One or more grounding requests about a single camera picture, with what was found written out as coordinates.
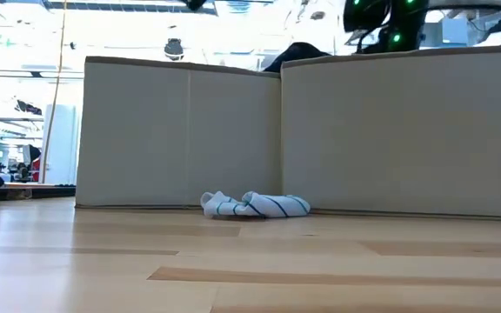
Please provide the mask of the beige fabric storage bin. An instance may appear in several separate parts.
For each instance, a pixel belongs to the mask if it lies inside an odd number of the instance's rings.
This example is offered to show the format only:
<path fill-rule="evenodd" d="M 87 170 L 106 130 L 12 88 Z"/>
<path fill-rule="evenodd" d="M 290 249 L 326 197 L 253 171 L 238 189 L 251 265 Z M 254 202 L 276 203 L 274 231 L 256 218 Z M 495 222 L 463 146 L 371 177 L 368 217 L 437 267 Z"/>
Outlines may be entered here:
<path fill-rule="evenodd" d="M 501 46 L 289 62 L 281 96 L 285 193 L 501 216 Z"/>
<path fill-rule="evenodd" d="M 80 207 L 192 206 L 204 192 L 281 190 L 277 74 L 87 57 Z"/>

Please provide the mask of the black hanging dome lamp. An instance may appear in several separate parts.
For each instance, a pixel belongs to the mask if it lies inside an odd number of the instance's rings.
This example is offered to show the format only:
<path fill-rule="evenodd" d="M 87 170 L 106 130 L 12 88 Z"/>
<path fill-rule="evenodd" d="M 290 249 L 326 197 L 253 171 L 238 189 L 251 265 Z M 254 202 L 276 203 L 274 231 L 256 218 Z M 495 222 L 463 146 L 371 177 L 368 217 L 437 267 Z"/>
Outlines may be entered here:
<path fill-rule="evenodd" d="M 179 38 L 169 38 L 164 46 L 164 55 L 171 61 L 181 61 L 184 58 L 184 48 Z"/>

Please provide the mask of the white sock with teal stripes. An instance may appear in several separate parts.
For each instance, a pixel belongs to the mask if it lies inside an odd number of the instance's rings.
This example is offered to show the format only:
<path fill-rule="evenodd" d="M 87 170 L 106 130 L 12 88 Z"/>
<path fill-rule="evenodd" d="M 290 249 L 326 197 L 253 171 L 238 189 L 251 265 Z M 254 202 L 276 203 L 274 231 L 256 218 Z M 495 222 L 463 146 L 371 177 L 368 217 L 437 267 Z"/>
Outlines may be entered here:
<path fill-rule="evenodd" d="M 223 192 L 205 192 L 200 204 L 206 216 L 257 216 L 288 218 L 307 216 L 311 206 L 298 196 L 272 196 L 254 191 L 245 193 L 240 201 Z"/>

